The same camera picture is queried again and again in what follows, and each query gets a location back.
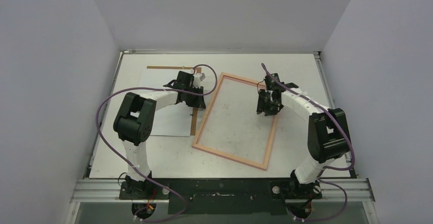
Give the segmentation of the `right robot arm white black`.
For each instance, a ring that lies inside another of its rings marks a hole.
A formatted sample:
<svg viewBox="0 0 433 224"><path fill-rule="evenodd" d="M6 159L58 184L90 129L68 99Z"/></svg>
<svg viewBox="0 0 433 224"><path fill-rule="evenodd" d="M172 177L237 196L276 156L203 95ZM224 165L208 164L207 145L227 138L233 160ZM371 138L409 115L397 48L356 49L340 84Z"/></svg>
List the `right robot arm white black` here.
<svg viewBox="0 0 433 224"><path fill-rule="evenodd" d="M351 151L345 112L313 101L296 84L283 83L277 73L263 79L258 90L257 114L275 116L283 108L291 109L308 123L308 154L291 173L288 196L292 198L320 194L318 178L336 159Z"/></svg>

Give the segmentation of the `light wooden picture frame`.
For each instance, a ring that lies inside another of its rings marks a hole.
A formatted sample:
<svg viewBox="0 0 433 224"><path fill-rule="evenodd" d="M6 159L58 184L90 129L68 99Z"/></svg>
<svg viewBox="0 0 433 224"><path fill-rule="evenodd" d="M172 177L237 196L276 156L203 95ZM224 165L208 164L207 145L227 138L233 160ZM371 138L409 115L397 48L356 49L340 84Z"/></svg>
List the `light wooden picture frame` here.
<svg viewBox="0 0 433 224"><path fill-rule="evenodd" d="M192 147L267 170L278 117L256 114L258 81L221 73Z"/></svg>

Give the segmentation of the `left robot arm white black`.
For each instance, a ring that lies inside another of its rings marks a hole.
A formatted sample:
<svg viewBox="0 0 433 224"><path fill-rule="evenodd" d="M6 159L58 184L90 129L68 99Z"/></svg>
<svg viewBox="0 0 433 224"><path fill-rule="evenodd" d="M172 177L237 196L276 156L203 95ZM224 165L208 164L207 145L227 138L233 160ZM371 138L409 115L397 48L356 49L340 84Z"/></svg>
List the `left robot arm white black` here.
<svg viewBox="0 0 433 224"><path fill-rule="evenodd" d="M167 106L185 103L192 108L205 108L203 73L178 72L174 80L161 88L141 95L125 94L113 123L113 129L123 142L126 158L131 163L126 175L127 186L141 199L152 193L151 170L147 160L146 140L151 135L155 113Z"/></svg>

